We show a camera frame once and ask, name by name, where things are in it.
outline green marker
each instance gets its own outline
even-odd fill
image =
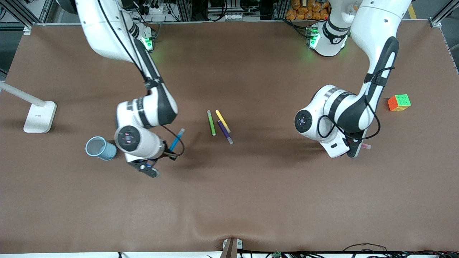
[[[215,127],[213,126],[212,113],[210,113],[210,110],[207,110],[207,117],[209,118],[210,130],[212,131],[212,135],[215,136],[217,134],[215,133]]]

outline blue mesh pen holder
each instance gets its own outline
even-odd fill
[[[86,153],[101,160],[111,160],[116,156],[116,146],[101,136],[94,136],[86,143]]]

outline white lamp base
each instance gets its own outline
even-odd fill
[[[30,106],[26,123],[24,124],[24,132],[44,134],[51,129],[57,105],[52,101],[45,101],[45,103],[44,107],[38,107],[34,104]]]

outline wire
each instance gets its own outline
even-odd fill
[[[173,136],[175,136],[175,138],[177,138],[177,135],[176,135],[173,131],[169,130],[169,128],[167,128],[167,127],[164,126],[164,125],[162,125],[162,127],[164,127],[164,129],[166,129],[169,133],[171,133]],[[180,141],[180,144],[182,145],[182,152],[179,153],[179,154],[177,154],[177,155],[176,155],[177,157],[178,157],[178,156],[181,156],[181,155],[185,152],[185,144],[182,142],[182,139],[181,139],[181,138],[179,138],[179,141]]]
[[[247,3],[247,7],[244,7],[244,6],[242,5],[242,2],[244,2],[244,1],[247,1],[247,0],[241,0],[241,1],[239,1],[239,7],[240,7],[242,10],[244,10],[244,11],[246,11],[246,12],[254,12],[254,11],[260,10],[260,6],[255,7],[253,10],[250,10],[250,7],[248,6],[248,3]]]
[[[374,247],[379,247],[379,248],[383,249],[385,252],[387,252],[387,248],[385,246],[375,245],[375,244],[371,244],[371,243],[362,243],[362,244],[350,245],[350,246],[344,248],[342,250],[342,252],[346,251],[347,249],[349,249],[351,247],[357,247],[357,246],[374,246]]]
[[[133,4],[135,6],[137,6],[137,8],[135,9],[137,11],[137,13],[140,15],[140,17],[142,18],[143,22],[145,22],[145,19],[143,18],[142,14],[140,13],[140,6],[137,5],[137,3],[134,1]]]
[[[6,15],[6,11],[3,7],[0,9],[0,15],[1,15],[0,20],[3,19]]]
[[[171,3],[169,2],[169,0],[166,0],[164,2],[164,4],[166,5],[167,9],[171,12],[171,16],[172,18],[174,18],[176,21],[180,22],[180,19],[177,18],[177,16],[175,15],[174,13],[174,10],[172,9],[172,6],[171,6]]]
[[[158,31],[155,33],[155,39],[159,36],[159,32],[161,31],[162,22],[159,23]]]
[[[220,17],[217,20],[215,20],[214,22],[218,22],[219,20],[221,20],[225,16],[226,11],[228,10],[228,2],[227,2],[227,0],[222,0],[222,1],[223,1],[222,13],[220,14]]]
[[[135,53],[135,57],[137,57],[137,62],[139,62],[139,65],[140,65],[140,57],[139,55],[137,54],[137,51],[140,51],[138,50],[135,46],[134,46],[134,43],[133,43],[133,40],[135,40],[134,38],[131,39],[131,35],[129,34],[129,30],[128,30],[128,26],[126,25],[126,20],[124,19],[124,16],[123,14],[121,14],[121,18],[123,19],[123,24],[124,24],[124,28],[126,29],[126,32],[128,34],[128,40],[129,42],[131,43],[131,46],[132,46],[132,49],[134,50],[134,53]],[[148,78],[145,76],[145,72],[143,71],[143,69],[139,68],[140,70],[140,73],[142,74],[142,77],[144,79],[145,82],[148,81]]]
[[[143,72],[142,69],[137,65],[137,63],[135,62],[134,58],[132,57],[132,55],[129,53],[128,49],[127,49],[126,46],[124,45],[123,41],[119,38],[118,34],[116,33],[115,29],[113,28],[112,23],[108,20],[107,14],[105,13],[104,8],[102,7],[101,0],[97,0],[97,2],[99,3],[99,7],[101,8],[102,14],[104,15],[104,18],[105,18],[105,20],[107,21],[108,26],[110,27],[110,29],[112,29],[113,33],[115,34],[115,37],[118,39],[118,41],[119,41],[119,43],[121,44],[121,46],[123,47],[124,51],[126,51],[126,54],[128,54],[128,56],[131,58],[131,60],[132,60],[132,62],[134,63],[135,67],[137,68],[137,70],[139,70],[140,74],[142,74],[142,77],[143,77],[144,80],[146,81],[144,72]],[[124,27],[126,28],[126,31],[128,31],[128,29],[127,29],[127,27],[126,27],[126,21],[124,20],[123,14],[120,13],[120,15],[121,15],[121,18],[123,18]]]
[[[288,20],[285,20],[283,18],[275,18],[275,20],[279,20],[279,21],[283,21],[283,22],[287,23],[290,27],[294,28],[295,31],[298,34],[300,34],[300,36],[305,37],[305,38],[310,38],[310,36],[307,36],[307,35],[301,33],[301,31],[298,30],[298,29],[306,29],[306,27],[301,27],[301,26],[295,25],[295,24],[293,24],[292,21],[288,21]]]
[[[378,70],[377,72],[375,72],[375,73],[373,74],[373,76],[371,77],[371,79],[370,79],[368,82],[371,82],[378,74],[382,73],[383,71],[392,70],[392,69],[395,69],[395,67],[394,67],[394,66],[391,66],[391,67],[386,67],[386,68],[383,68],[383,69],[381,69],[381,70]],[[373,108],[371,107],[371,105],[369,104],[368,95],[365,94],[364,96],[365,96],[365,98],[364,98],[365,105],[370,109],[371,113],[373,113],[373,116],[375,117],[376,122],[377,122],[377,124],[378,124],[378,129],[376,130],[376,132],[375,132],[374,134],[372,134],[372,135],[370,135],[370,136],[367,136],[367,137],[363,137],[363,138],[352,137],[351,135],[346,134],[346,132],[343,131],[343,130],[338,126],[338,124],[337,124],[335,121],[333,121],[333,119],[331,119],[328,115],[323,115],[323,116],[319,117],[318,122],[317,122],[317,133],[319,134],[319,136],[322,137],[322,138],[327,138],[327,137],[331,134],[331,132],[333,131],[333,129],[335,128],[335,126],[336,126],[336,128],[338,128],[338,130],[339,130],[341,133],[343,133],[347,138],[352,139],[352,140],[367,140],[367,139],[373,138],[373,137],[375,137],[376,135],[378,135],[378,133],[381,131],[381,122],[380,122],[378,116],[376,115],[376,112],[374,111],[374,109],[373,109]],[[322,119],[323,117],[327,117],[327,118],[330,120],[330,122],[333,123],[333,127],[330,129],[330,132],[328,132],[326,136],[323,136],[323,135],[321,134],[320,130],[319,130],[320,121],[321,121],[321,119]],[[384,246],[374,245],[374,244],[370,244],[370,243],[364,243],[364,244],[357,244],[357,245],[348,246],[348,247],[346,247],[343,251],[345,251],[346,249],[348,249],[348,248],[350,248],[350,247],[354,247],[354,246],[364,246],[364,245],[373,245],[373,246],[377,246],[377,247],[380,247],[380,248],[385,248]]]
[[[199,5],[199,12],[201,13],[202,18],[204,18],[205,21],[209,21],[207,15],[204,14],[204,2],[206,2],[206,0],[201,0],[201,4]]]

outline brown tablecloth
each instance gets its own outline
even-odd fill
[[[156,179],[120,153],[105,162],[84,151],[95,135],[113,139],[119,102],[145,93],[134,65],[94,53],[81,27],[22,38],[6,82],[58,108],[52,131],[26,134],[29,104],[0,94],[0,252],[210,251],[230,236],[264,251],[458,249],[459,77],[439,29],[400,25],[382,129],[357,159],[329,158],[293,125],[323,85],[359,91],[368,60],[352,39],[325,58],[280,22],[160,33],[153,57],[186,152],[160,160]],[[394,94],[412,106],[388,111]],[[222,112],[234,145],[210,135],[208,109]]]

